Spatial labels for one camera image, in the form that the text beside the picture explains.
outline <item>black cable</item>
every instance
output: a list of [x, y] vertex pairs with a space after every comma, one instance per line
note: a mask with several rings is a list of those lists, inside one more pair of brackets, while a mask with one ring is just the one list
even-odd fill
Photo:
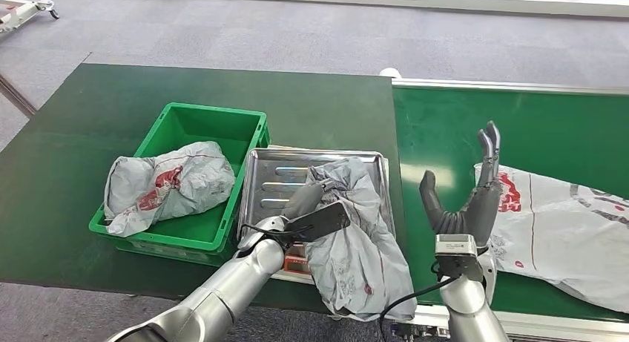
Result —
[[433, 274], [439, 276], [439, 269], [435, 269], [437, 267], [437, 265], [439, 264], [439, 262], [437, 260], [435, 260], [434, 263], [432, 263], [432, 265], [430, 266], [430, 272], [432, 272]]
[[301, 232], [304, 232], [304, 231], [308, 231], [309, 229], [313, 228], [312, 225], [308, 225], [306, 227], [295, 229], [294, 231], [267, 231], [265, 229], [261, 229], [261, 228], [256, 227], [256, 226], [248, 225], [246, 223], [243, 225], [243, 228], [244, 227], [251, 228], [254, 231], [262, 232], [264, 234], [268, 234], [269, 236], [275, 236], [275, 237], [292, 236], [293, 234], [297, 234], [297, 233], [301, 233]]
[[427, 294], [427, 293], [429, 293], [429, 292], [431, 292], [431, 291], [433, 291], [433, 290], [436, 290], [436, 289], [440, 289], [440, 288], [442, 288], [442, 287], [444, 287], [444, 286], [446, 286], [446, 285], [450, 284], [450, 283], [451, 283], [451, 282], [453, 282], [454, 280], [457, 280], [457, 278], [458, 278], [458, 277], [450, 277], [450, 278], [448, 278], [447, 280], [444, 280], [444, 281], [442, 281], [442, 282], [440, 282], [440, 283], [436, 283], [436, 284], [435, 284], [435, 285], [433, 285], [433, 286], [429, 286], [429, 287], [427, 287], [427, 288], [425, 288], [425, 289], [422, 289], [422, 290], [420, 290], [420, 291], [418, 291], [418, 292], [413, 292], [412, 294], [408, 294], [407, 296], [400, 297], [399, 299], [397, 299], [396, 301], [394, 301], [391, 305], [388, 305], [388, 306], [386, 307], [386, 309], [384, 309], [384, 311], [382, 311], [382, 312], [380, 313], [380, 317], [378, 318], [378, 325], [380, 326], [380, 333], [382, 334], [382, 338], [384, 339], [384, 341], [386, 342], [386, 336], [384, 335], [384, 331], [382, 330], [382, 323], [384, 322], [384, 316], [386, 316], [386, 314], [387, 314], [389, 311], [391, 311], [394, 307], [396, 307], [397, 305], [399, 305], [399, 304], [403, 303], [403, 302], [404, 302], [404, 301], [406, 301], [406, 300], [409, 300], [409, 299], [412, 299], [412, 298], [414, 298], [414, 297], [417, 297], [417, 296], [421, 296], [421, 295]]

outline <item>white plastic bag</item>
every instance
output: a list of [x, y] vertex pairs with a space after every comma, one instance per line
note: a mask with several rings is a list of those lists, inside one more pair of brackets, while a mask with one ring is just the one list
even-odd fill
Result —
[[160, 220], [205, 212], [229, 198], [234, 181], [215, 142], [152, 158], [119, 157], [105, 184], [107, 232], [127, 237]]
[[[475, 172], [478, 179], [480, 164]], [[499, 177], [491, 237], [498, 269], [629, 312], [629, 201], [502, 165]]]
[[[336, 315], [378, 318], [390, 303], [413, 292], [409, 267], [380, 213], [381, 199], [358, 158], [310, 168], [306, 182], [332, 178], [323, 203], [340, 200], [349, 227], [304, 243], [308, 266], [323, 303]], [[396, 306], [387, 317], [409, 320], [417, 300]]]

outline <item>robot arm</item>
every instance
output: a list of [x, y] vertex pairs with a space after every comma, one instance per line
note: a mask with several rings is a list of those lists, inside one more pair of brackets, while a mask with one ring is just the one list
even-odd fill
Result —
[[437, 234], [435, 257], [442, 281], [458, 277], [441, 287], [441, 299], [449, 312], [449, 332], [454, 342], [508, 342], [498, 318], [490, 309], [495, 267], [488, 258], [487, 243], [500, 200], [498, 155], [500, 133], [493, 122], [478, 132], [483, 165], [476, 188], [457, 212], [445, 211], [435, 192], [435, 175], [426, 171], [420, 184], [428, 221]]
[[266, 281], [283, 267], [284, 253], [295, 241], [312, 242], [349, 225], [341, 203], [315, 211], [322, 194], [323, 183], [303, 186], [282, 215], [251, 227], [234, 257], [179, 305], [107, 342], [221, 341]]

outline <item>green tabletop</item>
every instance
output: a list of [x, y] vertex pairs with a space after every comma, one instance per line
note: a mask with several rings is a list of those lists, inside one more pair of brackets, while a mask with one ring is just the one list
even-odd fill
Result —
[[[501, 132], [501, 164], [629, 197], [629, 154], [622, 149], [629, 137], [629, 96], [431, 87], [394, 88], [393, 94], [404, 213], [413, 242], [406, 257], [416, 287], [434, 283], [425, 274], [434, 261], [429, 252], [435, 238], [418, 193], [424, 170], [435, 172], [444, 206], [458, 210], [474, 186], [473, 166], [481, 161], [476, 131], [489, 119]], [[438, 292], [421, 300], [440, 303]], [[629, 321], [542, 280], [503, 272], [492, 309]]]
[[[460, 207], [481, 158], [475, 132], [488, 119], [503, 134], [501, 163], [629, 197], [620, 145], [629, 135], [626, 96], [392, 91], [390, 79], [378, 76], [80, 65], [0, 153], [1, 281], [178, 298], [215, 271], [117, 251], [88, 230], [111, 163], [135, 152], [169, 102], [264, 111], [278, 145], [384, 154], [398, 243], [416, 289], [435, 282], [434, 234], [419, 180], [431, 168], [445, 206]], [[440, 300], [435, 293], [421, 302]], [[279, 280], [269, 281], [254, 303], [327, 312], [315, 287]], [[627, 320], [543, 281], [505, 273], [493, 307]]]
[[[111, 163], [135, 152], [169, 102], [264, 111], [280, 145], [380, 151], [404, 238], [389, 79], [80, 65], [0, 153], [0, 280], [178, 298], [212, 274], [117, 251], [88, 231]], [[327, 311], [315, 287], [279, 280], [255, 303]]]

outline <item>stainless steel tray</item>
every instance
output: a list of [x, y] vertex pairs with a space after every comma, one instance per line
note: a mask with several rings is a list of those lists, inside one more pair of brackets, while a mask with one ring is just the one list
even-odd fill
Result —
[[310, 149], [257, 148], [249, 152], [240, 202], [238, 238], [242, 224], [255, 225], [263, 218], [280, 214], [291, 195], [306, 181], [309, 166], [358, 157], [367, 164], [374, 188], [382, 198], [380, 212], [395, 236], [389, 180], [382, 154], [375, 151], [319, 151]]

